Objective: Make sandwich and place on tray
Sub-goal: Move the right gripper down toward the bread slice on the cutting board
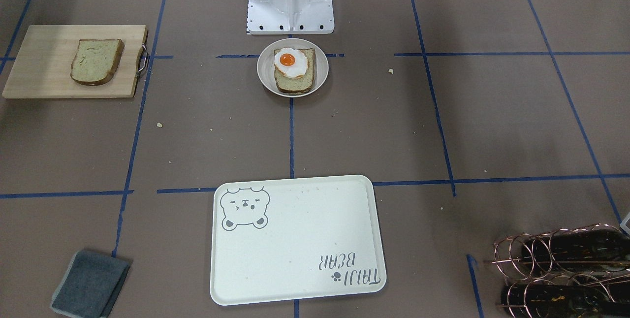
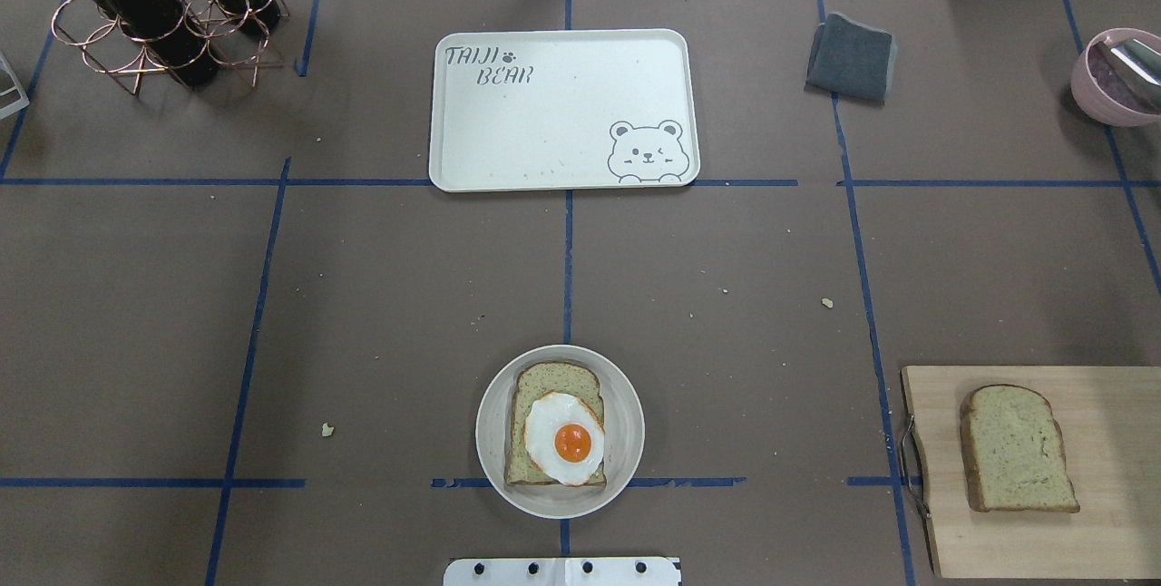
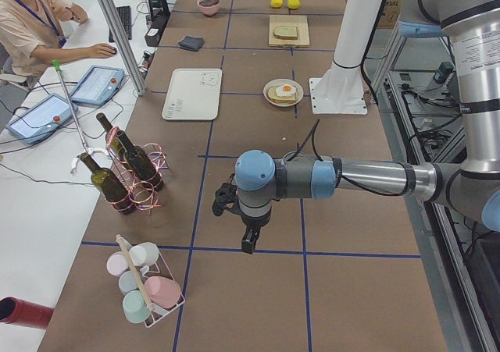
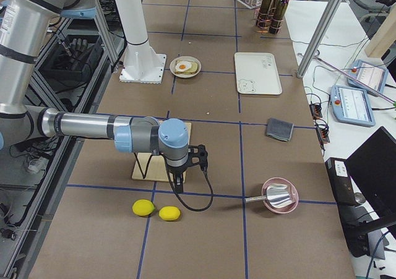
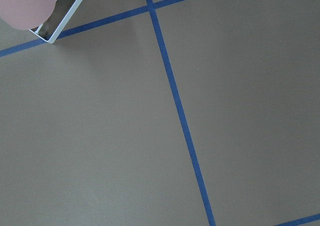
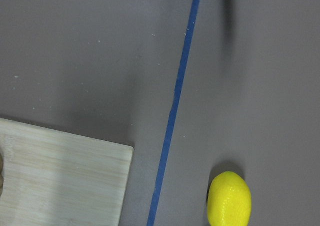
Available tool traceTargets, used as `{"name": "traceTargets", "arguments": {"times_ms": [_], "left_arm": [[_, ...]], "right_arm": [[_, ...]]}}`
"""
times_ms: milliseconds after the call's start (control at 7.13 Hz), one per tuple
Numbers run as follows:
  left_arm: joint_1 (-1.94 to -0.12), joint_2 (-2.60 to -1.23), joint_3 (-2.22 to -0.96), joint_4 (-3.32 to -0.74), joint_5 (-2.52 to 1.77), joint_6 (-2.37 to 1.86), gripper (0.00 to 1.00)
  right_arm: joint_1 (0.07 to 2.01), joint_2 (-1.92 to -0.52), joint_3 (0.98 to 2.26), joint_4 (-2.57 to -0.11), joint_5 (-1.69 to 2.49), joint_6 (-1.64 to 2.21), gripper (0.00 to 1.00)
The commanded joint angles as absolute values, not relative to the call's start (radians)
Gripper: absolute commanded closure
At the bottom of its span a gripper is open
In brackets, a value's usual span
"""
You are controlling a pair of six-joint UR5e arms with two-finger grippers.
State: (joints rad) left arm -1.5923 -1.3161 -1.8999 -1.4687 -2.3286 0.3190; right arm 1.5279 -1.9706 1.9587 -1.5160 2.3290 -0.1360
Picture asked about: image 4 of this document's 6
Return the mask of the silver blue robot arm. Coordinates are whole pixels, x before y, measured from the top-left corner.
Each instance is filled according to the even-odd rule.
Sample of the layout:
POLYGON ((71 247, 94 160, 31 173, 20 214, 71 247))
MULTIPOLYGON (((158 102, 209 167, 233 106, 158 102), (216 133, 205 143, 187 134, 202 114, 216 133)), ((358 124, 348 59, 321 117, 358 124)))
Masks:
POLYGON ((49 23, 56 17, 92 19, 96 0, 9 0, 1 23, 1 146, 35 137, 77 136, 113 140, 120 152, 162 155, 172 189, 183 191, 190 162, 188 133, 179 119, 81 114, 25 106, 49 23))

